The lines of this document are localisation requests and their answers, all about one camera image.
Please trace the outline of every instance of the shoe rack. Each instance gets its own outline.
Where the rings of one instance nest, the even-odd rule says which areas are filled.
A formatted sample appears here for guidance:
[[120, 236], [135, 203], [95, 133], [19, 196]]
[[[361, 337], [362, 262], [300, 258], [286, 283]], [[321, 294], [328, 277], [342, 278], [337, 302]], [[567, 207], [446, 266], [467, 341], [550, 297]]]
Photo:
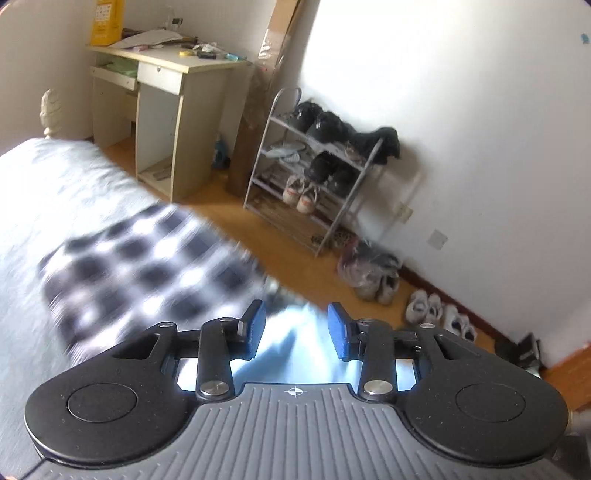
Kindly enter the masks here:
[[[287, 101], [289, 97], [295, 99], [295, 103]], [[328, 241], [348, 213], [359, 188], [374, 163], [374, 158], [383, 139], [376, 142], [369, 158], [355, 162], [345, 153], [344, 145], [320, 143], [288, 123], [290, 113], [300, 103], [300, 100], [300, 88], [283, 88], [275, 96], [248, 183], [244, 208], [253, 211], [312, 250], [314, 256], [317, 257], [327, 246]], [[277, 113], [278, 105], [286, 103], [291, 106], [288, 112]], [[305, 215], [283, 203], [282, 193], [287, 179], [292, 174], [303, 176], [313, 155], [302, 153], [298, 162], [290, 163], [282, 158], [267, 158], [264, 154], [272, 145], [293, 141], [305, 143], [308, 146], [307, 150], [313, 152], [313, 155], [318, 155], [323, 151], [331, 153], [359, 172], [355, 184], [345, 198], [334, 194], [324, 184], [310, 182], [319, 191], [319, 201], [313, 213]]]

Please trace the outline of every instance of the metal bolt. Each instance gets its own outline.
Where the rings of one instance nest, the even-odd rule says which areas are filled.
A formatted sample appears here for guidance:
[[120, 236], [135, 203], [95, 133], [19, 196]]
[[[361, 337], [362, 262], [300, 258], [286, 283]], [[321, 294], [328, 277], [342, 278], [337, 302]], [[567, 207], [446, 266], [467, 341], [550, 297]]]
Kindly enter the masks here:
[[369, 395], [385, 395], [390, 393], [393, 388], [392, 384], [385, 380], [370, 380], [363, 386]]
[[230, 387], [221, 380], [210, 380], [209, 382], [203, 382], [201, 384], [201, 393], [206, 397], [218, 397], [228, 393]]

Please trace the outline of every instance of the bed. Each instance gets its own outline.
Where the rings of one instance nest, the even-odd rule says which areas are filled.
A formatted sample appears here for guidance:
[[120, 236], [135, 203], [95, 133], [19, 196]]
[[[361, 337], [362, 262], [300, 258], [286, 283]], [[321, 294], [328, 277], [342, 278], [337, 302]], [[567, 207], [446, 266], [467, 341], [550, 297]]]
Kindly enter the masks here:
[[[0, 157], [0, 172], [10, 179], [0, 190], [0, 471], [17, 477], [38, 461], [24, 426], [25, 402], [42, 382], [73, 365], [43, 297], [39, 262], [67, 239], [105, 229], [157, 202], [98, 147], [53, 139], [60, 112], [57, 96], [46, 93], [41, 109], [46, 138], [28, 140]], [[237, 246], [236, 255], [243, 254]], [[274, 279], [260, 279], [259, 287], [228, 312], [240, 316], [251, 300], [267, 302], [257, 357], [232, 364], [236, 388], [245, 381], [355, 387], [360, 366], [337, 359], [323, 312]], [[314, 368], [308, 368], [312, 354]], [[194, 389], [195, 371], [196, 361], [185, 362], [179, 385]]]

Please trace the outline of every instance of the crosshair symbol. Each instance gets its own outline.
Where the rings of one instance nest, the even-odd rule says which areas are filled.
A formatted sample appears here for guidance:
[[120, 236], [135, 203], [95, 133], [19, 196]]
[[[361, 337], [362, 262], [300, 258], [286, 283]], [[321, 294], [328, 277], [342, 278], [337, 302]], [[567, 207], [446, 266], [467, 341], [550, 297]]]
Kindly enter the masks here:
[[302, 390], [299, 387], [293, 387], [290, 388], [289, 390], [285, 390], [285, 393], [289, 393], [289, 395], [291, 395], [292, 397], [299, 397], [300, 395], [307, 393], [304, 390]]

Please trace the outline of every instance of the gray ribbed plate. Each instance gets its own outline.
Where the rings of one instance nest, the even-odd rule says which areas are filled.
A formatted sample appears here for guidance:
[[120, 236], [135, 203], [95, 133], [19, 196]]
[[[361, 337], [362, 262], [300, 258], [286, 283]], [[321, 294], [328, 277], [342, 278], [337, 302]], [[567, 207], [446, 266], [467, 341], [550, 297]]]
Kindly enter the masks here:
[[160, 452], [132, 465], [77, 470], [44, 462], [34, 480], [544, 479], [567, 476], [542, 459], [507, 469], [441, 457], [415, 440], [396, 411], [347, 385], [247, 384], [197, 409]]

